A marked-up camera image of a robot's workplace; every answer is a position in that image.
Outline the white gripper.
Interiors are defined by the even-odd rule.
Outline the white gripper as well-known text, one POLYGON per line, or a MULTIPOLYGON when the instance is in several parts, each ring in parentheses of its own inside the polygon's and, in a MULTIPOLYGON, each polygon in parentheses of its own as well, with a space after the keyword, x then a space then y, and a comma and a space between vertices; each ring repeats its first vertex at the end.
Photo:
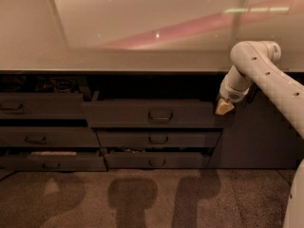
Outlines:
POLYGON ((233 104, 239 103, 245 98, 252 83, 249 77, 232 66, 220 84, 219 95, 222 99, 218 101, 216 113, 225 115, 232 111, 235 108, 233 104))

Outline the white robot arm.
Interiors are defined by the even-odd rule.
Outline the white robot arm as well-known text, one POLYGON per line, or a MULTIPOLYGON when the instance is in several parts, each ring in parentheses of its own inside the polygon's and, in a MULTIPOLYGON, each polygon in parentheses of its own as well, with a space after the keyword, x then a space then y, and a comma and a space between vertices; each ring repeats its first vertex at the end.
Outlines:
MULTIPOLYGON (((304 139, 304 85, 276 64, 281 48, 273 41, 243 41, 230 52, 232 66, 220 84, 216 113, 234 109, 257 85, 289 124, 304 139)), ((289 194, 283 228, 304 228, 304 160, 297 167, 289 194)))

